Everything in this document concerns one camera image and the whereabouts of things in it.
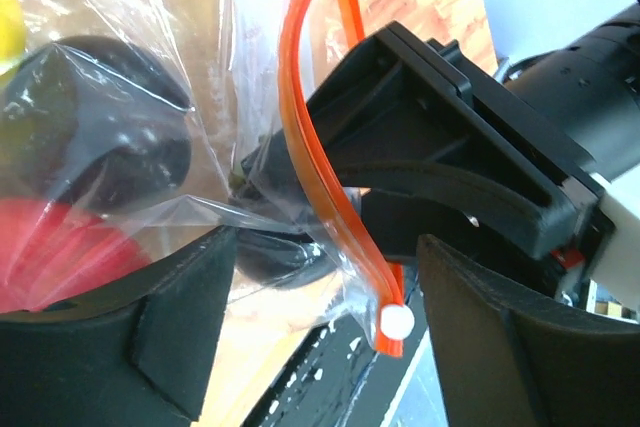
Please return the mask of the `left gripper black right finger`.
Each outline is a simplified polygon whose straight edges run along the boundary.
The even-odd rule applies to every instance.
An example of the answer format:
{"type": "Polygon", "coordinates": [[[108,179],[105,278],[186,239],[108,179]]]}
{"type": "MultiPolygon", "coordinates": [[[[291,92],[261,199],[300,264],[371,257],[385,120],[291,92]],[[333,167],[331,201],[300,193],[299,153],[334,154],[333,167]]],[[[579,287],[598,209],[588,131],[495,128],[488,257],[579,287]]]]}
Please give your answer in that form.
{"type": "Polygon", "coordinates": [[[450,425],[638,425],[638,325],[563,305],[431,235],[417,258],[450,425]]]}

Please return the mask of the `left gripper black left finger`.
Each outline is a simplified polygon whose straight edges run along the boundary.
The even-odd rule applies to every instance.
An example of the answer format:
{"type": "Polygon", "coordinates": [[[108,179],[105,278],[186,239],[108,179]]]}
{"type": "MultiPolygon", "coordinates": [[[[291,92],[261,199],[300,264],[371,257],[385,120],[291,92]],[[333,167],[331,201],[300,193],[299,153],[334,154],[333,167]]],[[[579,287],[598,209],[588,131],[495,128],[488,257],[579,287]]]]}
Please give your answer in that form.
{"type": "Polygon", "coordinates": [[[1,318],[5,426],[188,426],[203,411],[237,232],[42,312],[1,318]]]}

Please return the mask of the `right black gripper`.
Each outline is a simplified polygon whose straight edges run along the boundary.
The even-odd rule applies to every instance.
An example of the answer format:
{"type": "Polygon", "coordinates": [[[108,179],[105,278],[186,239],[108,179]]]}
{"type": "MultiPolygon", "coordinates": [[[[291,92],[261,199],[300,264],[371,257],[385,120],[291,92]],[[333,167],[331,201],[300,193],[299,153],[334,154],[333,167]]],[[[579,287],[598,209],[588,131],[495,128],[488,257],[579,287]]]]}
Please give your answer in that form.
{"type": "MultiPolygon", "coordinates": [[[[491,79],[455,44],[399,23],[330,73],[307,102],[340,183],[388,260],[411,260],[434,235],[540,292],[574,290],[612,232],[590,156],[491,79]]],[[[337,268],[308,233],[243,229],[239,270],[300,287],[337,268]]]]}

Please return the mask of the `clear zip top bag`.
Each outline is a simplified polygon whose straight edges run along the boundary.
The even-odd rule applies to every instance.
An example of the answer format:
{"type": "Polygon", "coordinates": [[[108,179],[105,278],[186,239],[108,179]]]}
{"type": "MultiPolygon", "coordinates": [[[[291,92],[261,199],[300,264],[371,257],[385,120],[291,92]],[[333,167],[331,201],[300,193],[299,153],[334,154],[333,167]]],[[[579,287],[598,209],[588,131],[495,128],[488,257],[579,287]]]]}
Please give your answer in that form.
{"type": "Polygon", "coordinates": [[[340,183],[306,112],[319,88],[316,62],[325,27],[339,25],[351,47],[364,39],[358,0],[19,2],[26,27],[22,60],[65,37],[115,38],[155,55],[191,103],[190,170],[173,194],[111,213],[25,198],[100,217],[138,242],[151,258],[148,267],[218,227],[238,235],[255,225],[252,214],[231,205],[230,175],[263,138],[280,132],[306,198],[304,230],[327,248],[337,268],[304,287],[263,287],[238,269],[236,238],[227,305],[287,330],[350,315],[376,351],[401,355],[415,322],[402,269],[383,258],[366,232],[357,211],[360,192],[340,183]]]}

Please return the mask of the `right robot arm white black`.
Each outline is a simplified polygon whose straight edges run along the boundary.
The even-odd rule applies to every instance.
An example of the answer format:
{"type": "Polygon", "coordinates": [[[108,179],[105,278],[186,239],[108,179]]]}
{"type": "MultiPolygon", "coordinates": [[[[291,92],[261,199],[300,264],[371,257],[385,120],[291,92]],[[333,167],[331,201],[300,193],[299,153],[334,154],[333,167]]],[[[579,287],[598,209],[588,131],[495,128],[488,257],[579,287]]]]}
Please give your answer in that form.
{"type": "Polygon", "coordinates": [[[505,80],[391,22],[308,107],[386,259],[432,243],[546,296],[590,278],[638,302],[637,5],[505,80]]]}

